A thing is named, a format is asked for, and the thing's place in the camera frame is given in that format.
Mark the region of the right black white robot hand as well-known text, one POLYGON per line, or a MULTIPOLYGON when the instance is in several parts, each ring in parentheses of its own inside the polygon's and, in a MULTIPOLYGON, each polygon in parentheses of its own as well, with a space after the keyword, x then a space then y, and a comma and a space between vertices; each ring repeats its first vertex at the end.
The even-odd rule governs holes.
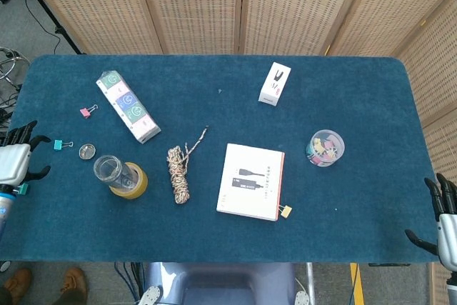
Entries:
POLYGON ((456 185, 441 173, 436 174, 436 179, 439 186, 428 178, 424 182, 431 195, 437 243, 418 238, 410 229, 404 232, 412 244, 437 256, 446 269, 456 272, 456 185))

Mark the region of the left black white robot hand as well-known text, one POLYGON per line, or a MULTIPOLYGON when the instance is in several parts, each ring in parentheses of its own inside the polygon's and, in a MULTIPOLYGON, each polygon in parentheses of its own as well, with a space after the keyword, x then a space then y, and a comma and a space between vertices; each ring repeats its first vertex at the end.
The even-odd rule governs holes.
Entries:
POLYGON ((40 180, 51 170, 45 166, 40 172, 30 172, 29 162, 31 154, 42 142, 51 140, 44 135, 31 137, 37 120, 9 130, 1 140, 1 189, 11 192, 24 182, 40 180))

